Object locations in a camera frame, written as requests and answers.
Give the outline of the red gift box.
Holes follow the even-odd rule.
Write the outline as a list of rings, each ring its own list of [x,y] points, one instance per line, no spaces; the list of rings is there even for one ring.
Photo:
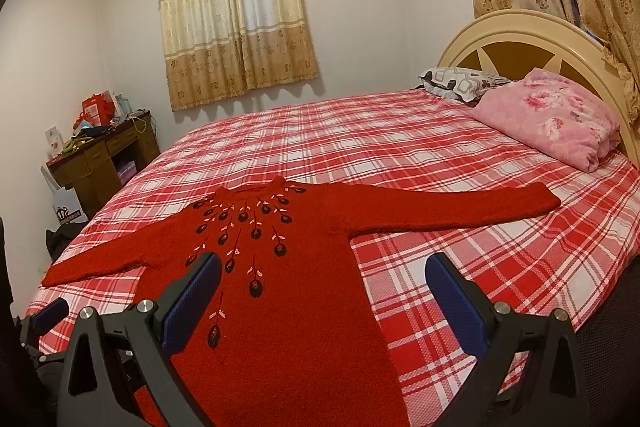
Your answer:
[[[115,103],[110,91],[91,95],[82,101],[82,118],[93,127],[108,126],[115,113]]]

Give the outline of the white paper bag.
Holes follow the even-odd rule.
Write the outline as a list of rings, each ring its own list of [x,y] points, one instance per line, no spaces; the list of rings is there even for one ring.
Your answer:
[[[80,205],[76,191],[58,184],[46,164],[41,165],[40,171],[52,193],[52,208],[58,223],[70,225],[88,222],[89,219]]]

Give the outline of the grey patterned pillow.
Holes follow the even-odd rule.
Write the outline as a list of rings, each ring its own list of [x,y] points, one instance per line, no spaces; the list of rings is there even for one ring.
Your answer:
[[[475,105],[488,91],[511,83],[506,77],[463,67],[432,67],[420,79],[431,95],[466,105]]]

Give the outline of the red plaid bed sheet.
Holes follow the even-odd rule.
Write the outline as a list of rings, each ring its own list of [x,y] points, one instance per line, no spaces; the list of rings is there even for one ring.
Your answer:
[[[218,186],[275,176],[439,192],[538,181],[561,199],[544,219],[356,240],[415,426],[433,424],[472,369],[425,284],[428,255],[447,254],[492,299],[529,313],[561,308],[580,326],[639,252],[639,173],[624,155],[584,173],[483,126],[464,106],[410,90],[286,106],[192,130],[117,193],[68,253],[162,220]]]

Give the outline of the red knit sweater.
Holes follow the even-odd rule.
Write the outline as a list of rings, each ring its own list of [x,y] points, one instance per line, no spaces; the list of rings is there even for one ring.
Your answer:
[[[220,188],[175,215],[52,265],[44,286],[140,269],[157,299],[202,254],[222,263],[186,347],[171,357],[217,426],[405,426],[408,413],[350,242],[543,216],[547,187],[462,193],[361,184]]]

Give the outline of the pink floral folded quilt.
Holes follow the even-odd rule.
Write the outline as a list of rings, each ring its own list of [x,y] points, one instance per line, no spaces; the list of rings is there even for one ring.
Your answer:
[[[612,109],[581,84],[540,68],[488,91],[472,117],[583,172],[597,170],[620,145]]]

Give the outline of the beige window curtain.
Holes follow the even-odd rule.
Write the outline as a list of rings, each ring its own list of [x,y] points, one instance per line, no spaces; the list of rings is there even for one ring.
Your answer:
[[[314,80],[303,0],[158,0],[175,112]]]

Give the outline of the cream wooden headboard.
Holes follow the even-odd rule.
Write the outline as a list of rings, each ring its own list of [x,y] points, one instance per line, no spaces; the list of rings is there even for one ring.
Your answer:
[[[463,28],[442,52],[440,67],[478,68],[520,80],[534,68],[556,72],[597,95],[620,122],[620,150],[639,164],[639,127],[631,124],[615,68],[604,46],[559,17],[531,10],[485,14]]]

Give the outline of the white card on desk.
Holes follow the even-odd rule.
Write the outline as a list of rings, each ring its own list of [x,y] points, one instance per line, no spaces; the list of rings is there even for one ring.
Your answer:
[[[48,142],[48,157],[53,159],[58,157],[64,150],[63,135],[58,127],[53,126],[46,131],[46,139]]]

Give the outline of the dark wooden desk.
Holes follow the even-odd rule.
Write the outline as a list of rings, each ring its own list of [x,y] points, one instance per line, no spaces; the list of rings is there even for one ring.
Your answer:
[[[73,188],[91,219],[133,176],[160,155],[154,119],[141,109],[110,131],[47,162],[53,180]]]

